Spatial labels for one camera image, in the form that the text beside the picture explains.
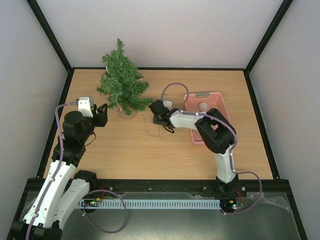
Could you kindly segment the clear string lights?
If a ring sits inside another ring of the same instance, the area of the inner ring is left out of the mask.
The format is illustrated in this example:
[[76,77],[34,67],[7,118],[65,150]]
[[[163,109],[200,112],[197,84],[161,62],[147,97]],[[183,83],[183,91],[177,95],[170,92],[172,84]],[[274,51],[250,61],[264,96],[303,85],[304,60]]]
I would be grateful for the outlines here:
[[135,65],[106,66],[98,82],[97,91],[105,97],[108,107],[117,108],[118,114],[124,119],[143,115],[153,102],[151,97],[143,96],[150,85]]

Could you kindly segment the small green christmas tree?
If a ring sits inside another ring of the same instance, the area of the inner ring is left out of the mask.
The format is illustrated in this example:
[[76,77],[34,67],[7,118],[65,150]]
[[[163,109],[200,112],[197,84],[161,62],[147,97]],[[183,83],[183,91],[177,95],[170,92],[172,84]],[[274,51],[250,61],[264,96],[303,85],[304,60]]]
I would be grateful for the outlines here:
[[143,96],[150,85],[138,67],[125,55],[125,43],[118,38],[116,47],[101,59],[105,64],[105,72],[96,90],[105,96],[108,107],[118,108],[127,116],[145,111],[152,103],[152,98]]

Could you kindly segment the pink plastic basket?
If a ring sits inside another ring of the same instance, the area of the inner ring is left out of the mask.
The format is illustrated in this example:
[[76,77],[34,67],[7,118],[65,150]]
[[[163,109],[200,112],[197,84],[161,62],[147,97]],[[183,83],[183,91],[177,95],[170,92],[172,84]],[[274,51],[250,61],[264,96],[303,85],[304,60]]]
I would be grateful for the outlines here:
[[224,103],[223,96],[220,92],[196,92],[190,93],[188,100],[184,104],[184,109],[187,112],[207,112],[199,109],[199,104],[205,102],[208,104],[208,110],[211,108],[217,109],[229,122],[230,118]]

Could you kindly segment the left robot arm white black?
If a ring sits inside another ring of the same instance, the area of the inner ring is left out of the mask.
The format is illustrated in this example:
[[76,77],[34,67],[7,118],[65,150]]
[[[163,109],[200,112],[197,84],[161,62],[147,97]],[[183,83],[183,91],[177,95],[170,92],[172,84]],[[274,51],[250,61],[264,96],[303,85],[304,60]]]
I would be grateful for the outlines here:
[[21,221],[12,223],[16,240],[59,240],[63,228],[79,203],[95,187],[97,175],[77,170],[86,151],[86,142],[96,127],[108,121],[108,105],[100,107],[88,100],[75,102],[77,110],[68,112],[57,123],[58,143],[53,150],[47,178],[37,198]]

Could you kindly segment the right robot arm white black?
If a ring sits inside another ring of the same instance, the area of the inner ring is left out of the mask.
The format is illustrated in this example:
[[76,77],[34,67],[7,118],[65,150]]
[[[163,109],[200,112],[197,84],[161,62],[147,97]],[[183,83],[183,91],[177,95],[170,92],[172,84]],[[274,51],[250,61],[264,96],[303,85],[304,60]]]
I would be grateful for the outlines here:
[[197,131],[205,146],[215,154],[218,191],[224,196],[235,191],[239,179],[233,158],[233,149],[238,143],[237,134],[216,108],[207,112],[190,112],[178,108],[170,110],[159,99],[148,108],[153,113],[152,122],[172,134],[177,128]]

